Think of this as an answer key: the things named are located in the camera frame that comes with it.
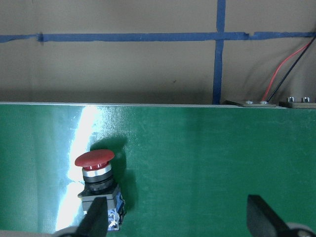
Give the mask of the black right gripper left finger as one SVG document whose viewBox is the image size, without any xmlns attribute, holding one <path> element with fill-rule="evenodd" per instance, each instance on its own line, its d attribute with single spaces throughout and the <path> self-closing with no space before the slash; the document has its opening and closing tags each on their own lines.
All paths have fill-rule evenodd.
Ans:
<svg viewBox="0 0 316 237">
<path fill-rule="evenodd" d="M 108 206 L 105 197 L 97 197 L 77 227 L 75 237 L 105 237 L 108 231 Z"/>
</svg>

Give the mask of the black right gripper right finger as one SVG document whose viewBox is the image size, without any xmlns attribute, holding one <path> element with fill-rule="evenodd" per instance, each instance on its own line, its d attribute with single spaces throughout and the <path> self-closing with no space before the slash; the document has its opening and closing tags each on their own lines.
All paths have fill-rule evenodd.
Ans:
<svg viewBox="0 0 316 237">
<path fill-rule="evenodd" d="M 259 195 L 248 195 L 246 224 L 253 237 L 293 237 L 294 232 Z"/>
</svg>

